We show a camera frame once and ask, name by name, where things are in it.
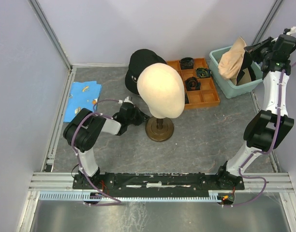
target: beige cloth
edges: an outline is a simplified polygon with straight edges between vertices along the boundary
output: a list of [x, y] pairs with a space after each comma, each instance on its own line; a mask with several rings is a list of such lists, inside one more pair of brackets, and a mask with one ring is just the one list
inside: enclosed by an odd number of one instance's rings
[[243, 63], [246, 43], [242, 37], [239, 37], [231, 49], [222, 55], [219, 62], [219, 73], [224, 80], [229, 80], [236, 85], [236, 78]]

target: blue paper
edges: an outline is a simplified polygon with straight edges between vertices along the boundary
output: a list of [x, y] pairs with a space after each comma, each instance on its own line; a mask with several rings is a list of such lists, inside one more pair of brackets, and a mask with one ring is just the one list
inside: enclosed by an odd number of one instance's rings
[[96, 81], [74, 82], [71, 87], [64, 122], [71, 122], [82, 108], [93, 111], [93, 100], [98, 100], [102, 85]]

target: white ventilation strip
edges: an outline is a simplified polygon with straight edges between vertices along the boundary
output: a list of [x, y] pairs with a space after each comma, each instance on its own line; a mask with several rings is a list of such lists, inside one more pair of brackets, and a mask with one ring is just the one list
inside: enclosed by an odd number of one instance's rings
[[[116, 197], [122, 202], [221, 202], [217, 193], [209, 193], [209, 197]], [[42, 201], [99, 201], [91, 199], [90, 192], [41, 191], [39, 200]]]

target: light green storage container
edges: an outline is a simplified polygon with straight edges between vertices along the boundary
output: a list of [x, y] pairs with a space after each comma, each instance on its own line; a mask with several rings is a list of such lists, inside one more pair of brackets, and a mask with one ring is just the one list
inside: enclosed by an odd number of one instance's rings
[[218, 71], [218, 65], [219, 65], [218, 61], [221, 60], [222, 55], [227, 51], [229, 51], [231, 47], [232, 46], [214, 50], [209, 54], [210, 56], [209, 69], [212, 71], [214, 80], [217, 82], [220, 89], [222, 90], [222, 92], [225, 94], [227, 98], [233, 98], [238, 95], [251, 92], [259, 83], [263, 81], [261, 68], [255, 62], [253, 62], [251, 65], [256, 77], [255, 81], [251, 81], [249, 83], [246, 83], [240, 86], [235, 86], [232, 83], [232, 81], [224, 80], [221, 77]]

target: gray floor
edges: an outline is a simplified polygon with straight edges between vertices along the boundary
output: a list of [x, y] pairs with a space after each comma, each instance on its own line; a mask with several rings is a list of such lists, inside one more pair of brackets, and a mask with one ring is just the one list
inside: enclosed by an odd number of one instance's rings
[[[253, 194], [236, 194], [246, 202]], [[290, 232], [278, 194], [242, 207], [217, 203], [126, 202], [88, 207], [82, 202], [38, 201], [31, 232]]]
[[[100, 99], [124, 99], [133, 102], [146, 114], [147, 105], [124, 85], [127, 68], [78, 68], [75, 81], [96, 80], [103, 85]], [[94, 146], [95, 158], [102, 172], [205, 172], [213, 173], [235, 155], [243, 143], [243, 132], [255, 116], [250, 94], [227, 99], [218, 88], [221, 103], [217, 107], [187, 110], [173, 119], [174, 135], [163, 143], [151, 141], [145, 125], [130, 126], [122, 136], [101, 133]], [[114, 102], [100, 103], [98, 111], [113, 115], [119, 111]], [[76, 158], [60, 136], [54, 172], [70, 172]], [[268, 157], [259, 157], [247, 172], [272, 172]]]

